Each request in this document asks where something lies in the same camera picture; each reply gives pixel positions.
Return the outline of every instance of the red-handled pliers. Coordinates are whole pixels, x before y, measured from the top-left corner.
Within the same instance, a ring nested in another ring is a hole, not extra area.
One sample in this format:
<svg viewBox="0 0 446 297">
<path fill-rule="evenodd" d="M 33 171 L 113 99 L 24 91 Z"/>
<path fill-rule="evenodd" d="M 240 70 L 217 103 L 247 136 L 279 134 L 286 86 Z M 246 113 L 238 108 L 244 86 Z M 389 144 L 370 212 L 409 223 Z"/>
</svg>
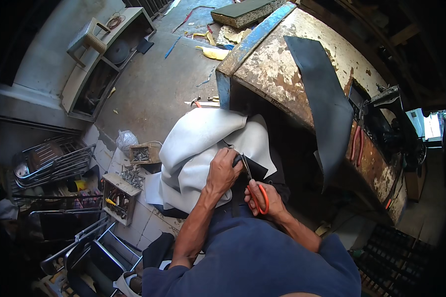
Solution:
<svg viewBox="0 0 446 297">
<path fill-rule="evenodd" d="M 357 140 L 357 138 L 360 138 L 359 156 L 357 158 L 357 167 L 359 167 L 362 161 L 363 154 L 363 115 L 359 120 L 357 128 L 355 129 L 355 134 L 352 138 L 352 151 L 350 154 L 350 161 L 353 161 L 353 159 L 355 158 L 355 141 Z"/>
<path fill-rule="evenodd" d="M 248 160 L 246 160 L 246 156 L 242 153 L 241 154 L 242 157 L 242 161 L 243 161 L 243 165 L 246 168 L 246 171 L 248 171 L 248 176 L 250 177 L 250 180 L 252 180 L 252 176 L 251 176 L 251 171 L 250 171 L 250 167 L 248 166 Z M 258 184 L 259 186 L 259 190 L 262 193 L 262 196 L 264 197 L 264 204 L 266 205 L 266 209 L 263 211 L 261 209 L 261 207 L 259 206 L 258 203 L 258 198 L 256 197 L 256 195 L 251 191 L 251 188 L 249 185 L 247 185 L 246 187 L 248 188 L 248 190 L 251 193 L 251 198 L 254 201 L 254 204 L 256 205 L 256 209 L 259 211 L 260 214 L 267 214 L 269 211 L 269 199 L 268 199 L 268 194 L 266 194 L 266 190 L 264 189 L 264 187 L 260 184 Z"/>
</svg>

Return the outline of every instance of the man's right hand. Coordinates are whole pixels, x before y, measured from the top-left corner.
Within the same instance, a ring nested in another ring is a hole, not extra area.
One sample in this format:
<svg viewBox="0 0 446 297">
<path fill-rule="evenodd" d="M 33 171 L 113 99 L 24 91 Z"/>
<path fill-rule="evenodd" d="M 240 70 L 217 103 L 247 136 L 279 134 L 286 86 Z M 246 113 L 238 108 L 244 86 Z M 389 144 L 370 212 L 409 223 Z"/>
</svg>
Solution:
<svg viewBox="0 0 446 297">
<path fill-rule="evenodd" d="M 264 197 L 261 193 L 261 190 L 259 189 L 258 184 L 262 185 L 262 187 L 266 190 L 266 194 L 268 195 L 269 211 L 267 215 L 273 218 L 275 221 L 278 221 L 280 217 L 287 214 L 287 210 L 284 206 L 284 203 L 282 203 L 281 196 L 277 193 L 276 189 L 272 185 L 255 180 L 250 180 L 249 186 L 253 194 L 255 194 L 256 198 L 258 199 L 258 204 L 262 210 L 266 209 L 266 203 L 264 202 Z M 249 206 L 253 215 L 257 216 L 259 212 L 256 208 L 256 205 L 254 204 L 254 201 L 251 199 L 251 193 L 248 188 L 245 188 L 244 195 L 244 201 L 246 203 L 249 202 Z"/>
</svg>

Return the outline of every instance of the man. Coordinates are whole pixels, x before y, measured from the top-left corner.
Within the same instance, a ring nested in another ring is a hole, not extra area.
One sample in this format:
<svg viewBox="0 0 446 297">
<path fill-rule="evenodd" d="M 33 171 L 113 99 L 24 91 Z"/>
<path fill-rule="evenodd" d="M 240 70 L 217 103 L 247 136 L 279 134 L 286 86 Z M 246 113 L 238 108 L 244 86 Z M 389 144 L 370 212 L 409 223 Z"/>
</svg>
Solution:
<svg viewBox="0 0 446 297">
<path fill-rule="evenodd" d="M 261 184 L 269 199 L 266 219 L 258 215 L 249 190 L 240 217 L 215 214 L 216 203 L 241 170 L 238 152 L 223 148 L 210 163 L 206 186 L 175 242 L 168 270 L 147 268 L 142 296 L 360 296 L 361 280 L 337 235 L 322 240 L 286 210 L 271 185 L 249 182 L 261 209 Z M 193 266 L 201 250 L 205 257 Z"/>
</svg>

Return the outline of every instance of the orange scissors handle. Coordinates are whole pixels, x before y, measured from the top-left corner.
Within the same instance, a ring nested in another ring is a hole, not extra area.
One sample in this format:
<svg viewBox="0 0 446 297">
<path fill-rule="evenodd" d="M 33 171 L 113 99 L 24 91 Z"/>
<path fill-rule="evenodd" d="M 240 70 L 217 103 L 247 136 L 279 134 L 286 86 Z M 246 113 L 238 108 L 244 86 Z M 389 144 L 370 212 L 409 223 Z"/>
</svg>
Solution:
<svg viewBox="0 0 446 297">
<path fill-rule="evenodd" d="M 263 211 L 261 209 L 261 207 L 259 206 L 258 203 L 258 198 L 256 198 L 256 195 L 251 191 L 250 186 L 246 186 L 248 188 L 248 190 L 250 190 L 251 193 L 251 197 L 254 201 L 254 204 L 256 205 L 256 209 L 261 213 L 261 214 L 267 214 L 269 211 L 269 199 L 268 199 L 268 195 L 266 194 L 266 190 L 264 189 L 264 187 L 262 187 L 262 185 L 258 184 L 259 189 L 261 190 L 262 196 L 264 197 L 264 203 L 266 204 L 266 209 Z"/>
</svg>

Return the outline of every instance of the tile floor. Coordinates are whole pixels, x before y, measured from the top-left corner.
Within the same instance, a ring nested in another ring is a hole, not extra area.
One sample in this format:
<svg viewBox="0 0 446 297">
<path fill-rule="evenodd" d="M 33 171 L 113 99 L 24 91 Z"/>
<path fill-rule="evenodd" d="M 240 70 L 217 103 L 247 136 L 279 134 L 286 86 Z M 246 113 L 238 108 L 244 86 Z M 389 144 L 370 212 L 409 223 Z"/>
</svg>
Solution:
<svg viewBox="0 0 446 297">
<path fill-rule="evenodd" d="M 90 145 L 96 143 L 96 148 L 91 159 L 90 168 L 99 165 L 101 175 L 105 172 L 120 173 L 122 166 L 129 166 L 129 158 L 118 148 L 115 151 L 107 149 L 106 145 L 99 138 L 99 131 L 94 125 L 91 125 L 83 141 Z M 142 169 L 141 174 L 149 174 Z M 128 241 L 139 249 L 144 250 L 149 244 L 156 240 L 162 232 L 168 232 L 175 236 L 178 235 L 185 220 L 175 219 L 163 216 L 153 205 L 145 202 L 145 191 L 137 197 L 132 223 L 125 227 L 117 223 L 113 233 L 116 236 Z M 135 263 L 137 258 L 129 250 L 125 249 L 116 240 L 110 239 L 116 250 L 131 263 Z"/>
</svg>

